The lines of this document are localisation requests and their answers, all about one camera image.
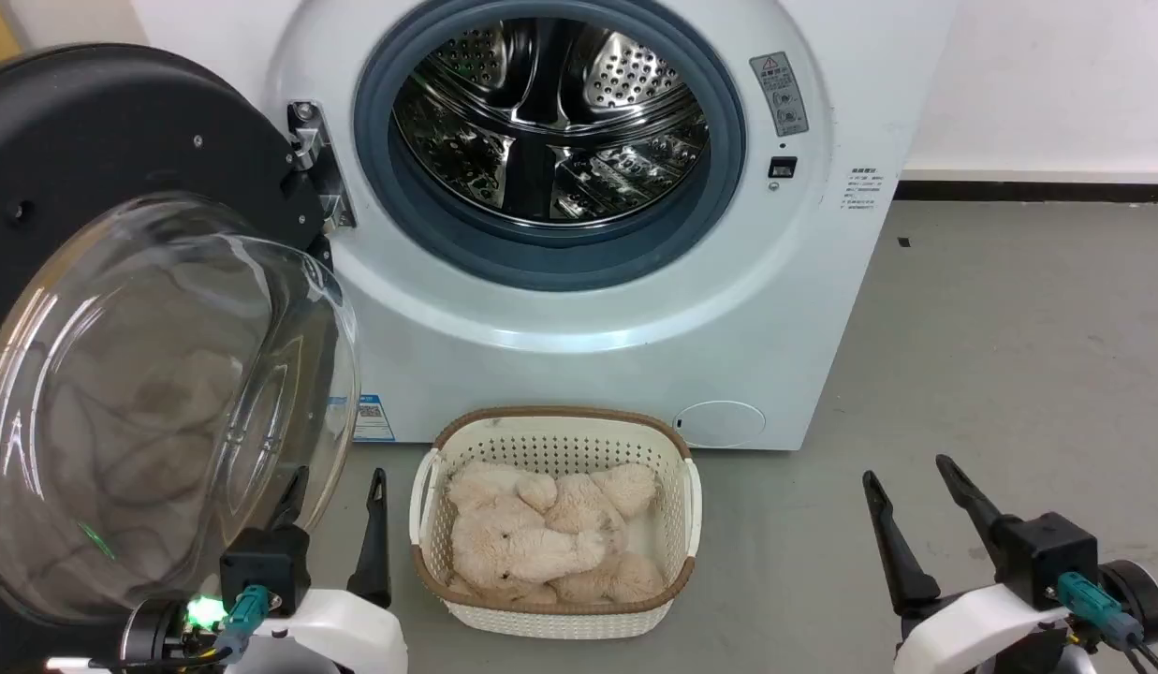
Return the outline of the white plastic laundry basket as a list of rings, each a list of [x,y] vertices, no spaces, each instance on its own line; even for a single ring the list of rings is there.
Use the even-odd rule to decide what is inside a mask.
[[[447,499],[450,479],[484,461],[554,481],[643,466],[652,474],[651,501],[626,518],[626,550],[655,564],[659,589],[639,600],[606,594],[588,603],[481,598],[456,576]],[[648,633],[666,617],[692,576],[701,543],[703,490],[686,441],[659,419],[596,408],[492,408],[450,422],[422,457],[410,506],[413,564],[425,588],[459,622],[476,630],[527,638],[599,640]]]

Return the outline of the black washer door glass bowl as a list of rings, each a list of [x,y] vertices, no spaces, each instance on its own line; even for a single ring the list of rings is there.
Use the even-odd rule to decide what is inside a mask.
[[[219,579],[296,466],[310,533],[358,328],[290,135],[138,44],[0,63],[0,673],[109,658]]]

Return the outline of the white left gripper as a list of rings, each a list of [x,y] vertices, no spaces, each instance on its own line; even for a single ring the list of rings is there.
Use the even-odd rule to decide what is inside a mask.
[[[296,466],[267,518],[267,530],[296,523],[308,476],[308,466]],[[381,608],[393,602],[386,496],[386,472],[378,466],[347,592],[309,589],[292,617],[266,620],[232,674],[408,674],[400,620]]]

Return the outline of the round white filter cover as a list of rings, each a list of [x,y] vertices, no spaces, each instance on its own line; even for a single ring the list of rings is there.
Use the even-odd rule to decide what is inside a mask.
[[[716,400],[682,409],[672,426],[689,447],[740,448],[762,435],[767,422],[750,404]]]

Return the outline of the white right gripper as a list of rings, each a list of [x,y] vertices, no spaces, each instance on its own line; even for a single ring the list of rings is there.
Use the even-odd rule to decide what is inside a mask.
[[[972,518],[989,558],[1003,564],[999,530],[1005,523],[1004,513],[952,457],[935,456],[935,468],[952,501]],[[894,505],[874,471],[862,474],[862,490],[892,609],[899,617],[929,617],[939,606],[939,584],[913,554],[895,521]],[[1064,606],[1033,608],[1003,584],[972,589],[913,628],[892,662],[892,674],[963,674],[1032,633],[1038,624],[1065,620],[1069,614]]]

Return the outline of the beige plush toy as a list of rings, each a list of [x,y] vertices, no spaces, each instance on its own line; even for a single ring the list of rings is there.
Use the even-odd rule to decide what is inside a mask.
[[[650,466],[554,477],[488,462],[455,472],[447,498],[452,592],[510,603],[635,603],[664,592],[655,562],[626,547],[657,494]]]

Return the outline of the white front-load washing machine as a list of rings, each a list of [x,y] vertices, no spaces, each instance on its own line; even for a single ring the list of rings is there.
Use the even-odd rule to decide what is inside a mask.
[[[428,255],[384,214],[356,151],[374,44],[422,0],[130,0],[148,43],[222,76],[276,127],[325,115],[357,218],[327,233],[359,321],[361,394],[395,441],[423,444],[483,408],[648,415],[736,401],[764,413],[753,449],[801,447],[919,127],[962,0],[664,0],[723,57],[747,154],[708,239],[625,285],[498,286]],[[809,132],[777,137],[752,57],[784,51]],[[768,180],[774,156],[799,157]],[[878,208],[840,208],[845,175],[882,171]]]

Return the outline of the grey warning sticker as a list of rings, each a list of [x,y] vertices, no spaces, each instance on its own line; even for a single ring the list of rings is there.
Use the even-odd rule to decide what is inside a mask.
[[[809,120],[794,68],[784,51],[752,57],[750,68],[761,86],[777,137],[809,132]]]

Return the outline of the blue white energy label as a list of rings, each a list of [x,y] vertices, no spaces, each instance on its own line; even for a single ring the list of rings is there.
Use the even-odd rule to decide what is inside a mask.
[[[334,430],[342,430],[347,411],[353,413],[351,428],[356,444],[394,444],[396,440],[378,394],[362,393],[356,403],[349,403],[342,396],[331,396],[328,400],[327,422]]]

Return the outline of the metal door hinge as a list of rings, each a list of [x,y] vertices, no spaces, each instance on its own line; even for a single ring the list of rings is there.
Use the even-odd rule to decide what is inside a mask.
[[[287,104],[290,141],[296,170],[308,176],[318,195],[323,211],[323,230],[356,227],[349,189],[342,175],[340,162],[328,132],[325,112],[317,103],[293,101]]]

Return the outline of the stainless steel perforated drum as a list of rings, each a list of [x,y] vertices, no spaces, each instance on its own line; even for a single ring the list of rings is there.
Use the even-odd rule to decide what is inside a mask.
[[[468,25],[404,80],[393,123],[459,202],[523,227],[604,227],[686,183],[710,146],[674,65],[573,19]]]

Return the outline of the small printed text label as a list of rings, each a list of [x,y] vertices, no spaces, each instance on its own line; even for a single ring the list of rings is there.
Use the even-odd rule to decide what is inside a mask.
[[[884,193],[882,171],[873,167],[857,167],[845,175],[840,208],[849,211],[872,211],[878,208]]]

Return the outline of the black baseboard strip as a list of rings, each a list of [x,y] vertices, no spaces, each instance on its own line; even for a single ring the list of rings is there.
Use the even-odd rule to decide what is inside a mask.
[[[1158,204],[1158,184],[900,180],[894,198],[917,203]]]

